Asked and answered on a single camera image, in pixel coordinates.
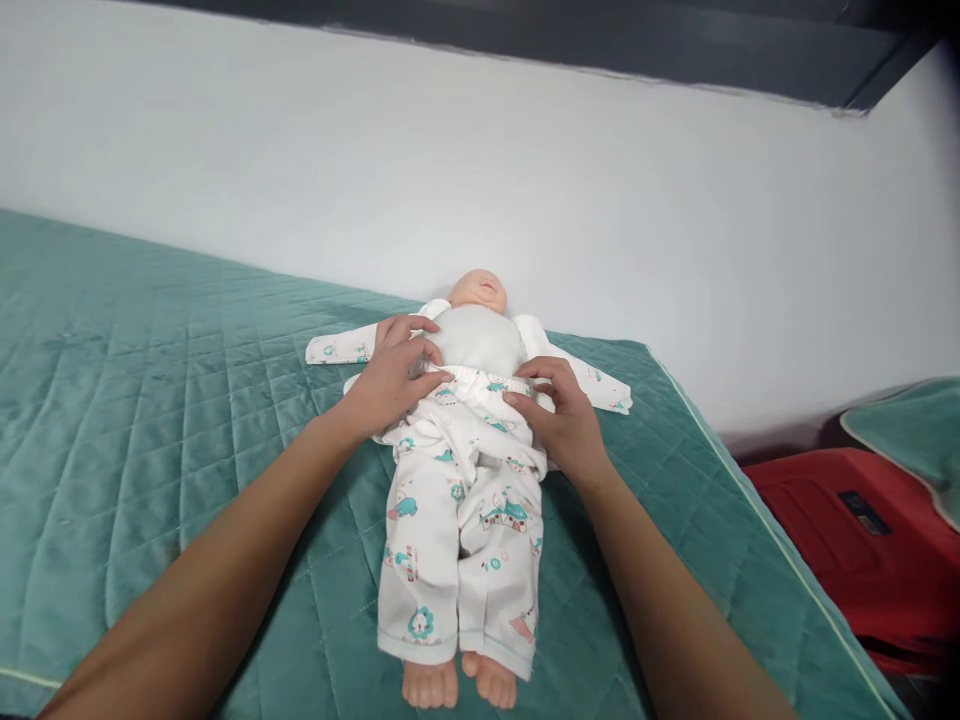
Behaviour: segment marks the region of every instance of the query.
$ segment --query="red stool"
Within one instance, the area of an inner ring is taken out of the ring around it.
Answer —
[[[927,488],[853,449],[743,471],[880,669],[941,674],[960,635],[960,534]]]

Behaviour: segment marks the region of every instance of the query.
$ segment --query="doll torso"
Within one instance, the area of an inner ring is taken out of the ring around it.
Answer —
[[[427,334],[440,348],[446,365],[463,365],[512,377],[526,358],[520,332],[512,320],[482,305],[461,305],[440,313],[436,335]]]

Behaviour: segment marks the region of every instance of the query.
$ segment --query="pant leg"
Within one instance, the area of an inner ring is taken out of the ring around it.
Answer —
[[[387,501],[377,645],[425,665],[457,648],[457,506],[463,489],[451,463],[399,446]]]
[[[543,542],[540,486],[508,464],[478,471],[460,511],[460,649],[530,679]]]

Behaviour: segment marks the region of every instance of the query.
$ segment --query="baby doll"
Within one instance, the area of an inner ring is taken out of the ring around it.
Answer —
[[[530,678],[547,458],[503,393],[553,404],[514,372],[538,355],[565,357],[596,407],[626,414],[632,404],[626,385],[551,345],[535,318],[504,317],[506,304],[497,277],[473,270],[447,300],[421,309],[440,327],[429,338],[453,380],[375,438],[393,446],[397,462],[377,645],[404,661],[414,705],[421,693],[449,693],[458,646],[494,705],[512,706],[516,678]],[[314,338],[307,362],[366,362],[375,339],[376,325]]]

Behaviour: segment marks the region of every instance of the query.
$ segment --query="doll foot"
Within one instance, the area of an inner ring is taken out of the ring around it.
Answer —
[[[463,672],[477,679],[477,693],[495,708],[510,710],[517,704],[517,676],[496,660],[475,652],[463,654]]]
[[[403,663],[403,699],[417,708],[457,704],[457,666],[453,658],[441,665]]]

